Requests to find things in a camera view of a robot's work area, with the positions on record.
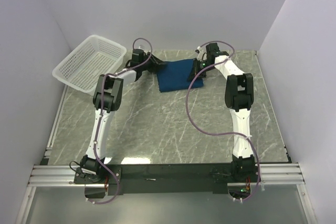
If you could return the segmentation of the blue mickey mouse t-shirt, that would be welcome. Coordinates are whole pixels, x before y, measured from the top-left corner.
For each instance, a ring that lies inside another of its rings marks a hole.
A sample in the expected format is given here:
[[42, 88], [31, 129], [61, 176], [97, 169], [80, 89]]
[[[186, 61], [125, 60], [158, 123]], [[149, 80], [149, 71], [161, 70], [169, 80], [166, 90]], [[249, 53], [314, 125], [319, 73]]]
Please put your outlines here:
[[156, 74], [161, 93], [187, 90], [191, 84], [189, 76], [192, 71], [193, 59], [167, 61], [163, 69]]

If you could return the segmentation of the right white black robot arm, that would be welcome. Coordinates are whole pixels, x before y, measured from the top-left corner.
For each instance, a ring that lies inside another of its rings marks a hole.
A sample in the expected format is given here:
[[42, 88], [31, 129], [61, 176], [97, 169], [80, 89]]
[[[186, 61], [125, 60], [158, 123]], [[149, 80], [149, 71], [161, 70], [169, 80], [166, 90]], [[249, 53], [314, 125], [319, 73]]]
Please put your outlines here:
[[188, 109], [188, 97], [192, 85], [198, 78], [206, 76], [206, 72], [216, 69], [226, 80], [225, 87], [225, 105], [229, 109], [233, 131], [231, 133], [222, 133], [222, 135], [234, 136], [233, 160], [229, 176], [235, 181], [244, 181], [249, 176], [258, 172], [258, 157], [251, 143], [250, 135], [250, 113], [254, 102], [254, 79], [251, 73], [243, 72], [232, 61], [235, 50], [229, 54], [221, 51], [218, 46], [219, 41], [210, 41], [202, 46], [197, 47], [195, 52], [197, 58], [193, 60], [192, 70], [189, 76], [191, 84], [188, 87], [185, 108], [186, 114], [191, 124], [200, 132], [220, 136], [219, 133], [209, 133], [201, 130], [192, 120]]

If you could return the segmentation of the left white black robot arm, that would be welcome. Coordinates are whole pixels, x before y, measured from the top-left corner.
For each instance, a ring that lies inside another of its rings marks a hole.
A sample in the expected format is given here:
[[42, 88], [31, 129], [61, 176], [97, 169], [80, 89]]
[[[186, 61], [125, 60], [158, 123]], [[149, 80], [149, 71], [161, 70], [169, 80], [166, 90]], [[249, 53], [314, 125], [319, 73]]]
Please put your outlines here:
[[87, 176], [93, 183], [108, 177], [104, 167], [106, 143], [112, 119], [121, 106], [124, 86], [138, 81], [144, 71], [156, 74], [165, 67], [166, 63], [151, 52], [134, 49], [121, 71], [99, 76], [93, 95], [95, 123], [89, 146], [79, 163], [79, 176]]

